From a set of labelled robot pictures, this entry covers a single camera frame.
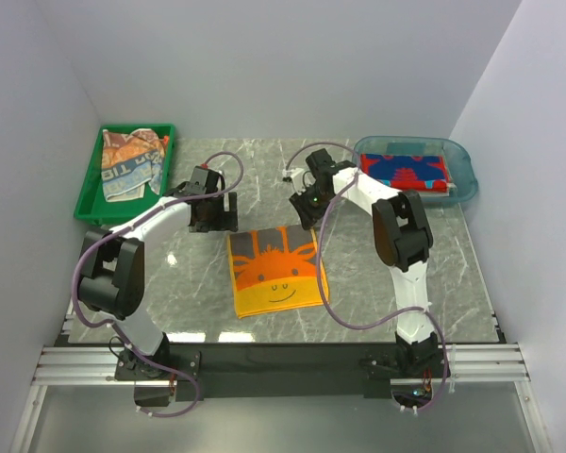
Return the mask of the orange yellow cloth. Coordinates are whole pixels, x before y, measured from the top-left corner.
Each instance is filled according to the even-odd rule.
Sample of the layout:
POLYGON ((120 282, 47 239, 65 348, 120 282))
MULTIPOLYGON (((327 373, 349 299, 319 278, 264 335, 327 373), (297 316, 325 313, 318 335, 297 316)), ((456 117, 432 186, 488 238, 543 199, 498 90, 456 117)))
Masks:
POLYGON ((238 318, 295 310, 329 296, 323 266, 316 266, 312 229, 277 226, 227 237, 234 310, 238 318))

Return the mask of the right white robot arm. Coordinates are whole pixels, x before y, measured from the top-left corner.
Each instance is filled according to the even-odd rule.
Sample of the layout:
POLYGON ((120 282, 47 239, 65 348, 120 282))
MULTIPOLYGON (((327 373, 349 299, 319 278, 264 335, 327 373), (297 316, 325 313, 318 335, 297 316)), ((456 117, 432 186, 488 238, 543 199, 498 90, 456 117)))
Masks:
POLYGON ((365 174, 349 160, 336 162, 325 149, 328 142, 306 157, 311 185, 295 189, 290 202, 303 229, 320 224, 319 234, 335 204, 345 199, 370 215, 375 251, 391 273, 396 311, 367 325, 351 325, 331 308, 322 275, 317 275, 318 291, 329 316, 352 330, 369 330, 391 319, 396 321, 395 359, 388 367, 402 376, 417 377, 437 357, 441 337, 430 318, 426 271, 433 235, 420 195, 400 191, 365 174))

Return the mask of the red blue patterned cloth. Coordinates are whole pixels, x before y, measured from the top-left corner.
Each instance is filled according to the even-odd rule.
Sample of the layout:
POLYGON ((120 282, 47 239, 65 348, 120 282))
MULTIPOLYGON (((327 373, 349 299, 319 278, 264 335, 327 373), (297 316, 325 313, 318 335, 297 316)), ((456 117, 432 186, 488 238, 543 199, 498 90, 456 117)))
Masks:
POLYGON ((451 177, 442 156, 361 154, 360 168, 368 176, 398 190, 447 193, 451 177))

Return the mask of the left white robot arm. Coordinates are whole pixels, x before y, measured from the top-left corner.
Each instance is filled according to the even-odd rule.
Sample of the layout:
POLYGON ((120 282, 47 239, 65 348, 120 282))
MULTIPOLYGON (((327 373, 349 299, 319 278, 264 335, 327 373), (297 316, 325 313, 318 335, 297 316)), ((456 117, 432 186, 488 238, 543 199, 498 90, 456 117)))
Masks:
POLYGON ((145 252, 177 231, 235 231, 237 193, 222 173, 202 164, 191 178, 165 193, 154 207, 111 229, 90 230, 82 245, 72 282, 75 310, 97 312, 126 348, 139 354, 137 366, 148 378, 163 378, 171 367, 169 340, 143 307, 145 252))

